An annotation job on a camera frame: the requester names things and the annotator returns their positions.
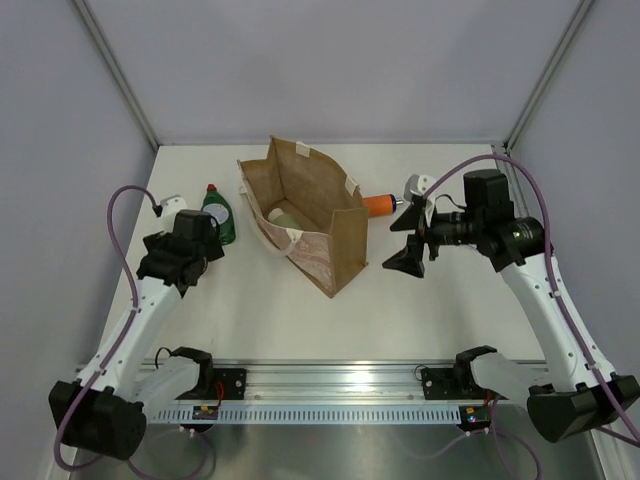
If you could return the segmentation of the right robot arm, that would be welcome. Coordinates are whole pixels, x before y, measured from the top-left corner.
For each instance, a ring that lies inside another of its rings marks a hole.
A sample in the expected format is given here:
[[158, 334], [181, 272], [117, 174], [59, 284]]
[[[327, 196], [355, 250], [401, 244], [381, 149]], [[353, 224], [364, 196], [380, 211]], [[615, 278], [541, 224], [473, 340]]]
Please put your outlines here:
[[470, 246], [487, 258], [518, 300], [544, 354], [546, 369], [507, 359], [479, 346], [456, 355], [444, 374], [425, 367], [426, 398], [480, 399], [488, 393], [522, 406], [538, 433], [558, 442], [619, 419], [639, 398], [639, 383], [620, 375], [588, 333], [545, 244], [545, 228], [517, 217], [507, 177], [497, 169], [463, 176], [465, 204], [440, 213], [428, 195], [434, 179], [412, 175], [405, 184], [409, 205], [392, 224], [407, 232], [405, 247], [383, 266], [421, 278], [425, 261], [443, 246]]

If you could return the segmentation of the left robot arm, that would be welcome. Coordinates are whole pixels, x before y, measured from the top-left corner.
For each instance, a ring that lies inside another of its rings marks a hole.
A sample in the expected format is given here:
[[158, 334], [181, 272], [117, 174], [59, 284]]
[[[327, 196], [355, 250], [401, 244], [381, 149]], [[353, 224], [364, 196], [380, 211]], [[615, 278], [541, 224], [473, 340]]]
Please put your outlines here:
[[131, 303], [107, 341], [71, 382], [59, 381], [49, 394], [57, 432], [54, 457], [62, 446], [128, 460], [151, 419], [183, 394], [200, 399], [215, 385], [210, 354], [178, 348], [143, 381], [137, 379], [145, 354], [207, 266], [223, 257], [219, 234], [204, 211], [181, 210], [169, 232], [144, 239], [147, 249], [129, 276]]

